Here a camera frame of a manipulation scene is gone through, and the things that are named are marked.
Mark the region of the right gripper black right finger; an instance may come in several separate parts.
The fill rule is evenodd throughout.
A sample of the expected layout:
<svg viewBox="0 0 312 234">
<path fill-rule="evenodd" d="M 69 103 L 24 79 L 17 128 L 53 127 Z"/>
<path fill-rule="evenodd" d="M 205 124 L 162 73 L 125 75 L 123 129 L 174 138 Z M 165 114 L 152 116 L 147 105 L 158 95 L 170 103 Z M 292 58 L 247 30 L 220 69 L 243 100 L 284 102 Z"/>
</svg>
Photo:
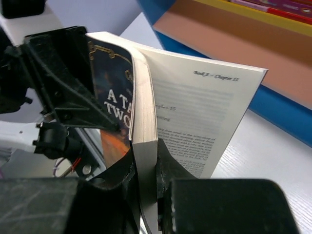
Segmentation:
<svg viewBox="0 0 312 234">
<path fill-rule="evenodd" d="M 164 234 L 164 195 L 173 179 L 196 179 L 170 154 L 163 139 L 157 142 L 156 187 L 158 208 L 158 229 Z"/>
</svg>

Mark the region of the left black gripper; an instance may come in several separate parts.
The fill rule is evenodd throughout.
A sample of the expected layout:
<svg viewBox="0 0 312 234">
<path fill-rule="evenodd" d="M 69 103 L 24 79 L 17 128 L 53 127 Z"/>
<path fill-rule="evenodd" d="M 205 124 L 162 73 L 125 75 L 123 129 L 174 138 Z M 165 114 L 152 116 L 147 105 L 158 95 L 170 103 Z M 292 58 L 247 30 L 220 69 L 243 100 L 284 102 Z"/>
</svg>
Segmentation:
<svg viewBox="0 0 312 234">
<path fill-rule="evenodd" d="M 83 26 L 25 36 L 14 46 L 0 33 L 0 112 L 14 113 L 31 104 L 29 90 L 39 101 L 43 122 L 25 133 L 3 139 L 3 146 L 70 158 L 81 144 L 69 138 L 70 128 L 119 131 L 118 122 L 98 101 L 90 45 Z"/>
</svg>

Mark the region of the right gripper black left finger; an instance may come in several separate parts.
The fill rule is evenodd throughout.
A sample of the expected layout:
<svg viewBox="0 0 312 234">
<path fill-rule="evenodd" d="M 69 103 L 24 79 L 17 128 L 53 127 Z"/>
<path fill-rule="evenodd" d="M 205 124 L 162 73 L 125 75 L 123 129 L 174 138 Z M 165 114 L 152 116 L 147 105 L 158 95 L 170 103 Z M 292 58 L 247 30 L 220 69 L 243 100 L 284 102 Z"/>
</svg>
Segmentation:
<svg viewBox="0 0 312 234">
<path fill-rule="evenodd" d="M 81 234 L 137 234 L 140 211 L 132 151 L 81 185 Z"/>
</svg>

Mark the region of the dark brown book underneath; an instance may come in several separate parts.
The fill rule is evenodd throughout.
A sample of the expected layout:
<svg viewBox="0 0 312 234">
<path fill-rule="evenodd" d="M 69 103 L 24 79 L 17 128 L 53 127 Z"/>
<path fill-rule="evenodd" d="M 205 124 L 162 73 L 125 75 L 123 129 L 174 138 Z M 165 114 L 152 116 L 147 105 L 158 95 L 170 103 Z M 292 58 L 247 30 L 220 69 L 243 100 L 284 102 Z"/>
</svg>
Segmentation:
<svg viewBox="0 0 312 234">
<path fill-rule="evenodd" d="M 183 170 L 209 178 L 267 69 L 170 52 L 109 32 L 87 33 L 95 96 L 120 132 L 100 131 L 107 169 L 128 151 L 138 176 L 141 214 L 156 222 L 160 143 Z"/>
</svg>

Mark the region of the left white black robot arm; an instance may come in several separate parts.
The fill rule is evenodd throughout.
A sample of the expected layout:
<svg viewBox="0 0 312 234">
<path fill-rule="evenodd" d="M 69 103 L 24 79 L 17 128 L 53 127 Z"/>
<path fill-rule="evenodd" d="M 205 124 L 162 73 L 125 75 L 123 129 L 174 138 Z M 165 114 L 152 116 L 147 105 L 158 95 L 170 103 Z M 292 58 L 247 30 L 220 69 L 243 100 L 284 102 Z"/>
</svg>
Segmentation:
<svg viewBox="0 0 312 234">
<path fill-rule="evenodd" d="M 87 58 L 86 28 L 73 26 L 28 35 L 19 46 L 0 34 L 0 112 L 17 112 L 32 103 L 35 90 L 51 122 L 0 123 L 0 145 L 50 159 L 72 159 L 83 144 L 69 136 L 69 128 L 117 132 L 118 122 L 96 100 Z"/>
</svg>

